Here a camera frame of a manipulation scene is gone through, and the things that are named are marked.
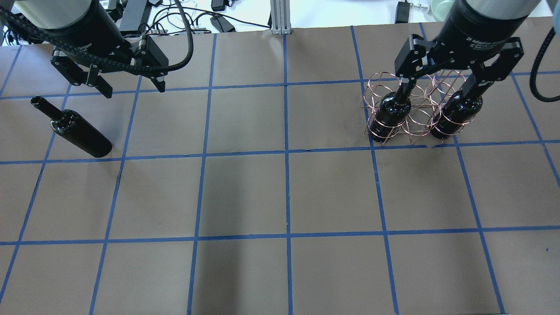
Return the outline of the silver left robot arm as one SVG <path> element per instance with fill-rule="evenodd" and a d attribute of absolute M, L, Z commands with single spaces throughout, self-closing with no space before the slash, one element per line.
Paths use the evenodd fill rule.
<path fill-rule="evenodd" d="M 17 0 L 16 8 L 34 26 L 51 37 L 82 52 L 113 62 L 135 66 L 166 67 L 168 58 L 154 40 L 144 35 L 138 42 L 129 42 L 116 22 L 98 0 Z M 95 87 L 106 98 L 112 97 L 112 86 L 102 72 L 116 72 L 56 46 L 51 64 L 70 84 Z"/>

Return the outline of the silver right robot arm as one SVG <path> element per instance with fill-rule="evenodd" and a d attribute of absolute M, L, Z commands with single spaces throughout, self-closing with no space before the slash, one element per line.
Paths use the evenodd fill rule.
<path fill-rule="evenodd" d="M 405 42 L 395 60 L 401 79 L 395 100 L 408 99 L 418 78 L 440 70 L 470 70 L 462 93 L 480 98 L 522 59 L 514 33 L 537 5 L 537 0 L 456 0 L 433 40 L 412 34 Z"/>

